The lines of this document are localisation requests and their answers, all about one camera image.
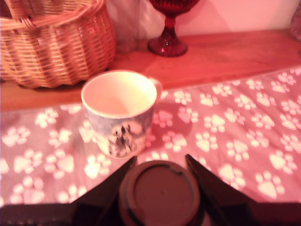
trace red glass goblet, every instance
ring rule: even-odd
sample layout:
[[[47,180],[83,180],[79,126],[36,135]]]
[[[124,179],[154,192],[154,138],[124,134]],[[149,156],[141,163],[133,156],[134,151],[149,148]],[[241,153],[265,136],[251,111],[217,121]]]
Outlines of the red glass goblet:
[[[148,49],[164,57],[177,57],[186,53],[188,46],[178,39],[175,18],[189,12],[199,0],[149,0],[153,7],[165,15],[165,27],[160,37],[150,40]]]

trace plastic lid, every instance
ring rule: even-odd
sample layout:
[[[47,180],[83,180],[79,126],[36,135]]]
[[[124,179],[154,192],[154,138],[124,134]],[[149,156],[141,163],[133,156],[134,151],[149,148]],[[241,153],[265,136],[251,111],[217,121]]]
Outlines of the plastic lid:
[[[198,185],[191,173],[176,163],[143,163],[127,180],[127,211],[143,225],[185,226],[198,211]]]

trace wicker basket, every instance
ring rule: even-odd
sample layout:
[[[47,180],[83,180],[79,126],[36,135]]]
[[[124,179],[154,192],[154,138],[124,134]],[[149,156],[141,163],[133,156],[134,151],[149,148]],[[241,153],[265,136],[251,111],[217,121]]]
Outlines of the wicker basket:
[[[73,85],[113,61],[115,35],[104,0],[5,0],[1,78],[29,87]]]

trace printed mug design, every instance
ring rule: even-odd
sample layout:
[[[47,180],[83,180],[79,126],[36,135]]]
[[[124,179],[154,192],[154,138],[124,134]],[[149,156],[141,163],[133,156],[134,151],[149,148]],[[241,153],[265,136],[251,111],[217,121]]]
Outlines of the printed mug design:
[[[142,135],[143,127],[136,121],[126,121],[112,129],[112,135],[108,137],[109,154],[116,157],[124,157],[137,151],[138,140],[145,139]]]

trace mug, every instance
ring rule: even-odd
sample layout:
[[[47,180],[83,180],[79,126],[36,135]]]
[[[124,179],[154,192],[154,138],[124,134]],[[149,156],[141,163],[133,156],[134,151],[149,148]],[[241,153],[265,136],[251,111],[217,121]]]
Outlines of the mug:
[[[109,71],[86,82],[81,100],[105,155],[131,157],[145,148],[161,92],[159,81],[132,71]]]

